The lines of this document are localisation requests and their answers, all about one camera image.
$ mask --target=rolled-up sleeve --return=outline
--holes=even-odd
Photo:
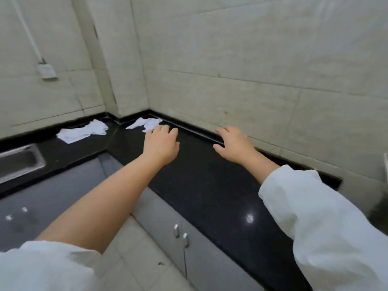
[[[60,242],[29,241],[0,253],[2,290],[95,290],[101,255]]]
[[[316,171],[282,166],[259,196],[294,240],[295,260],[313,290],[388,290],[388,237]]]

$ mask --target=white sleeve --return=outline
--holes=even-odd
[[[1,290],[96,290],[101,255],[60,242],[29,241],[0,253]]]
[[[388,237],[316,171],[282,166],[259,196],[294,240],[296,263],[314,291],[388,290]]]

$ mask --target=sink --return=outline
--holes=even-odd
[[[45,165],[46,162],[35,144],[0,153],[0,184]]]

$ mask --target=person's left hand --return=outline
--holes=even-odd
[[[173,161],[179,151],[178,129],[173,128],[168,132],[169,128],[166,124],[158,125],[153,131],[145,133],[143,155],[160,161],[163,166]]]

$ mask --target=black countertop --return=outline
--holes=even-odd
[[[258,197],[258,182],[242,166],[223,159],[214,151],[212,145],[220,138],[152,111],[131,118],[151,115],[179,128],[180,151],[149,187],[266,289],[311,290],[295,263],[293,241],[280,230]],[[40,170],[0,184],[0,197],[104,152],[123,165],[138,157],[143,150],[145,133],[142,128],[126,130],[130,120],[119,124],[104,116],[95,117],[109,126],[106,136],[93,135],[69,145],[55,137],[62,127],[78,127],[88,122],[83,119],[0,142],[2,151],[35,142],[47,162]],[[269,157],[280,165],[287,163],[305,169],[284,159]],[[324,174],[321,178],[335,189],[340,184],[340,180]]]

